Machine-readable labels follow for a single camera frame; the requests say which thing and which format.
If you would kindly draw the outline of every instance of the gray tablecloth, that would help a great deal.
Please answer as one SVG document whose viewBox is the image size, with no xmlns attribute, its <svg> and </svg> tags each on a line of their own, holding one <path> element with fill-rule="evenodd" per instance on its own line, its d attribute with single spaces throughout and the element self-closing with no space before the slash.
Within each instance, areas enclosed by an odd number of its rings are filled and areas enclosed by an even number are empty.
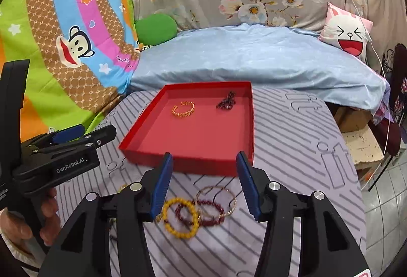
<svg viewBox="0 0 407 277">
<path fill-rule="evenodd" d="M 86 193 L 113 194 L 122 185 L 141 179 L 148 168 L 129 163 L 118 145 L 156 93 L 132 93 L 98 126 L 114 125 L 117 137 L 98 149 L 99 167 L 58 187 L 62 223 Z M 343 137 L 324 102 L 314 95 L 267 88 L 253 88 L 253 98 L 254 166 L 264 169 L 271 180 L 293 192 L 309 195 L 314 190 L 323 191 L 365 252 L 364 204 L 357 174 Z M 167 198 L 192 199 L 200 188 L 215 184 L 238 194 L 237 209 L 220 226 L 200 228 L 194 238 L 180 240 L 167 233 L 162 223 L 145 223 L 156 276 L 254 275 L 266 225 L 257 223 L 249 214 L 237 178 L 174 173 Z M 291 277 L 298 275 L 300 229 L 300 221 L 295 219 Z M 111 241 L 110 254 L 112 275 L 119 276 L 114 241 Z"/>
</svg>

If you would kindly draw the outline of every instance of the white cord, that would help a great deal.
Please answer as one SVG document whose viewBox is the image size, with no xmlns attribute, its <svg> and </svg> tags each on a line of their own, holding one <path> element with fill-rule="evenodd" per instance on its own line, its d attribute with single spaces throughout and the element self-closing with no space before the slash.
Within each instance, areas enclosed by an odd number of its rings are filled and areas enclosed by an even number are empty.
<svg viewBox="0 0 407 277">
<path fill-rule="evenodd" d="M 351 1 L 352 1 L 352 3 L 353 3 L 353 6 L 355 7 L 356 12 L 357 12 L 358 15 L 359 15 L 359 18 L 360 18 L 360 20 L 361 20 L 362 26 L 363 26 L 363 28 L 365 29 L 365 34 L 366 34 L 367 37 L 368 37 L 368 41 L 369 41 L 370 44 L 372 45 L 372 49 L 373 49 L 374 53 L 376 54 L 377 59 L 379 60 L 380 67 L 382 68 L 382 74 L 383 74 L 383 76 L 385 76 L 384 69 L 383 69 L 383 65 L 382 65 L 382 63 L 381 63 L 380 57 L 379 57 L 379 55 L 377 54 L 376 50 L 375 50 L 374 47 L 373 47 L 372 38 L 370 37 L 369 32 L 366 30 L 365 24 L 364 24 L 363 21 L 362 21 L 362 16 L 360 15 L 359 10 L 358 10 L 358 8 L 356 7 L 355 2 L 354 2 L 353 0 L 351 0 Z M 389 124 L 388 124 L 388 127 L 387 127 L 387 138 L 386 138 L 386 145 L 384 146 L 383 159 L 380 161 L 379 165 L 378 165 L 377 168 L 374 170 L 374 173 L 369 177 L 369 179 L 368 179 L 368 181 L 366 182 L 366 184 L 362 187 L 361 191 L 366 187 L 366 185 L 367 185 L 367 184 L 370 182 L 370 180 L 372 179 L 373 175 L 374 175 L 374 174 L 376 173 L 376 171 L 381 167 L 381 165 L 382 165 L 382 163 L 383 163 L 383 161 L 384 161 L 384 156 L 386 155 L 387 143 L 388 143 L 388 141 L 389 141 L 389 132 L 390 132 L 390 108 L 389 108 L 389 106 L 386 106 L 386 107 L 387 107 L 387 112 L 388 112 L 388 114 L 389 114 L 389 115 L 388 115 Z"/>
</svg>

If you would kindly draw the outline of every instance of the red box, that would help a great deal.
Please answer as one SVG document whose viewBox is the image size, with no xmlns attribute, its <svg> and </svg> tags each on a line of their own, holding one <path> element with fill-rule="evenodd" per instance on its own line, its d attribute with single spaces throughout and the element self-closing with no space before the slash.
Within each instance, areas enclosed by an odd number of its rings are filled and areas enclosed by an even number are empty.
<svg viewBox="0 0 407 277">
<path fill-rule="evenodd" d="M 236 93 L 231 110 L 216 105 Z M 190 106 L 188 117 L 175 117 Z M 166 85 L 151 101 L 121 142 L 129 161 L 158 166 L 165 152 L 174 157 L 174 171 L 201 175 L 237 176 L 236 155 L 244 151 L 253 164 L 253 96 L 250 82 L 206 82 Z"/>
</svg>

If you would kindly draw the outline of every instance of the white star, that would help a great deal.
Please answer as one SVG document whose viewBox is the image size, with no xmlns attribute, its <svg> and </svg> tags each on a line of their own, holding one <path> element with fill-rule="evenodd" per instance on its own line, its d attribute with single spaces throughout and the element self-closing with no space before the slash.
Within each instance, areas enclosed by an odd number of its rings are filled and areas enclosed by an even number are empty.
<svg viewBox="0 0 407 277">
<path fill-rule="evenodd" d="M 101 73 L 105 73 L 106 75 L 109 74 L 109 72 L 111 71 L 111 68 L 109 68 L 109 66 L 107 64 L 99 64 L 99 72 Z"/>
<path fill-rule="evenodd" d="M 11 26 L 9 28 L 9 32 L 12 33 L 13 36 L 18 34 L 18 33 L 21 33 L 20 26 L 21 25 L 11 24 Z"/>
</svg>

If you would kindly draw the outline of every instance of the green cushion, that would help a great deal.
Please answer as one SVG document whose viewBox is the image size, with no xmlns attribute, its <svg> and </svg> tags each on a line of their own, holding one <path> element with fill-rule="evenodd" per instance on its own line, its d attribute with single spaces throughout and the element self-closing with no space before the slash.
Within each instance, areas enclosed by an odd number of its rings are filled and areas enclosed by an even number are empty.
<svg viewBox="0 0 407 277">
<path fill-rule="evenodd" d="M 158 45 L 177 35 L 177 23 L 167 14 L 151 14 L 136 21 L 138 41 L 144 45 Z"/>
</svg>

